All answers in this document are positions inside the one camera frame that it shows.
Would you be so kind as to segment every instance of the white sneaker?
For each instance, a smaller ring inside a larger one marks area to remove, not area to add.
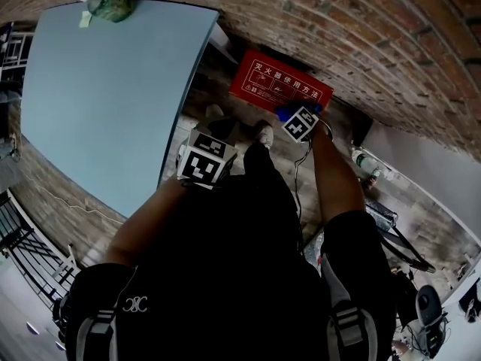
[[[257,125],[257,135],[256,135],[256,140],[260,143],[266,146],[268,150],[271,149],[272,144],[274,143],[274,130],[272,129],[272,126],[262,120],[261,122],[258,123]]]
[[[223,117],[224,111],[218,105],[208,105],[205,109],[205,117]]]

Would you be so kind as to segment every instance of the cable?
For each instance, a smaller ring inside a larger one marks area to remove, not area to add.
[[[47,194],[49,194],[49,195],[52,196],[53,198],[55,198],[55,199],[57,199],[57,200],[59,200],[59,201],[64,202],[69,208],[79,208],[81,211],[83,211],[84,213],[87,213],[87,214],[97,213],[97,214],[101,215],[102,217],[107,218],[108,220],[111,220],[111,221],[113,221],[113,222],[115,222],[115,223],[118,223],[118,224],[120,224],[120,225],[123,225],[123,222],[120,222],[120,221],[118,221],[118,220],[115,220],[114,218],[110,218],[110,217],[108,217],[107,215],[105,215],[104,213],[102,213],[102,212],[99,211],[99,210],[96,210],[96,209],[86,210],[85,208],[82,208],[82,207],[80,207],[80,206],[78,206],[78,205],[69,205],[64,199],[59,198],[58,196],[53,195],[49,190],[47,190],[46,188],[40,186],[37,182],[35,182],[33,179],[31,179],[27,174],[24,173],[24,175],[25,175],[25,177],[26,177],[29,181],[32,181],[32,182],[35,184],[35,186],[37,186],[39,189],[42,189],[44,192],[46,192]]]
[[[306,160],[307,156],[310,153],[310,150],[312,149],[313,143],[312,139],[310,138],[310,135],[307,134],[307,140],[309,141],[309,147],[307,148],[307,152],[304,154],[304,156],[294,162],[294,167],[295,167],[295,173],[294,173],[294,188],[295,188],[295,200],[298,203],[299,207],[299,242],[298,242],[298,249],[301,251],[302,256],[304,255],[304,239],[302,237],[302,227],[301,227],[301,216],[302,216],[302,205],[301,205],[301,200],[299,199],[299,194],[298,194],[298,171],[299,171],[299,166],[303,163],[304,160]]]
[[[19,140],[20,140],[20,149],[16,148],[17,151],[19,151],[19,154],[18,154],[18,162],[22,159],[22,155],[23,155],[23,143],[22,143],[22,134],[20,134],[20,137],[19,137]],[[35,180],[31,179],[27,174],[23,173],[25,175],[25,177],[33,182],[35,184],[36,187],[38,187],[39,189],[42,189],[44,192],[46,192],[47,194],[49,194],[50,196],[52,196],[53,198],[61,201],[61,202],[64,202],[69,208],[79,208],[81,211],[83,211],[84,213],[87,213],[87,214],[91,214],[91,213],[97,213],[99,214],[101,217],[103,218],[106,218],[108,220],[111,220],[112,222],[115,222],[115,223],[118,223],[120,225],[123,225],[123,222],[120,222],[119,220],[115,220],[114,218],[110,218],[108,217],[107,215],[105,215],[104,213],[102,213],[101,211],[99,210],[96,210],[96,209],[93,209],[93,210],[86,210],[85,208],[82,208],[78,205],[69,205],[64,199],[62,198],[59,198],[58,196],[55,196],[53,195],[49,190],[47,190],[46,188],[40,186],[37,182],[35,182]]]
[[[407,327],[407,330],[409,331],[409,333],[411,333],[411,346],[413,347],[413,349],[421,352],[421,354],[424,355],[424,356],[428,356],[428,354],[426,354],[423,350],[421,350],[421,346],[419,345],[418,339],[414,335],[414,332],[411,329],[411,326],[407,325],[406,327]]]
[[[444,338],[443,344],[447,343],[448,340],[451,338],[451,328],[446,329],[446,333],[444,334],[444,335],[445,335],[445,338]]]
[[[417,271],[418,269],[416,269],[413,273],[413,268],[411,268],[411,266],[409,267],[410,281],[414,284],[414,286],[416,287],[416,290],[419,291],[418,285],[416,285],[416,282],[414,281],[414,276],[416,275]]]

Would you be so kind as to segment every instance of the brick wall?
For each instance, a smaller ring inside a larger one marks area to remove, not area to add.
[[[0,22],[76,0],[0,0]],[[312,66],[387,125],[481,161],[481,0],[172,0]]]

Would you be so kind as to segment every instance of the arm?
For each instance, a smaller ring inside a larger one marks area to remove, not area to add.
[[[324,223],[347,211],[365,210],[361,185],[326,135],[321,122],[317,123],[312,138],[316,185]]]
[[[171,177],[120,227],[102,262],[136,266],[179,205],[187,189]]]

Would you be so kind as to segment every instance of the green bottle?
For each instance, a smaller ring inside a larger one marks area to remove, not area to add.
[[[93,16],[118,23],[126,19],[132,12],[129,0],[81,0],[87,3],[87,8]]]

